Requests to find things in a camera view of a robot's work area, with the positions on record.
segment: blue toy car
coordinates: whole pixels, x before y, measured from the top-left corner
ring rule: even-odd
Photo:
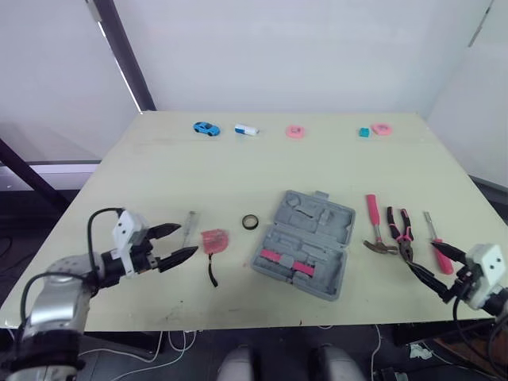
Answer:
[[[207,121],[199,121],[194,123],[194,131],[196,133],[205,133],[209,137],[216,137],[221,130],[216,126],[208,123]]]

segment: red screwdriver handle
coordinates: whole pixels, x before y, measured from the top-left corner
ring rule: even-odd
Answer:
[[[441,238],[436,238],[433,240],[433,242],[441,243],[443,240]],[[452,261],[447,257],[444,256],[437,248],[434,248],[434,254],[436,254],[437,263],[439,264],[439,268],[441,271],[446,274],[450,275],[453,273],[453,266]]]
[[[378,203],[375,201],[375,194],[367,195],[368,214],[374,226],[379,225]]]

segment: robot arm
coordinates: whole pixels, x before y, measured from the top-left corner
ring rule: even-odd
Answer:
[[[455,297],[466,302],[473,310],[485,310],[498,320],[508,314],[508,289],[501,286],[506,265],[501,248],[496,244],[477,244],[468,253],[445,243],[432,243],[443,255],[464,266],[449,289],[434,278],[426,268],[408,263],[411,271],[428,287],[436,291],[443,302]]]
[[[27,283],[21,301],[22,322],[17,331],[15,359],[9,364],[13,373],[8,381],[75,379],[84,365],[78,360],[79,338],[85,329],[90,299],[97,291],[118,284],[124,275],[132,277],[155,268],[159,272],[169,270],[198,249],[181,248],[167,258],[154,257],[150,240],[165,237],[180,225],[149,228],[139,214],[128,210],[118,213],[113,230],[115,249],[103,254],[94,252],[93,260],[88,254],[57,260],[48,272]],[[39,278],[44,278],[44,287],[26,317],[26,294]]]

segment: white wall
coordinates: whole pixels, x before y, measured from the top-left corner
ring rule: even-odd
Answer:
[[[489,0],[118,0],[159,110],[417,111]]]
[[[470,175],[508,187],[508,1],[494,2],[428,122]]]
[[[0,137],[24,160],[101,159],[137,114],[84,0],[2,0],[0,47]]]

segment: gray toolbox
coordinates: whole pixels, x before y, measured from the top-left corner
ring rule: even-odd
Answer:
[[[355,210],[327,200],[319,191],[314,196],[287,191],[252,268],[319,298],[337,299]]]

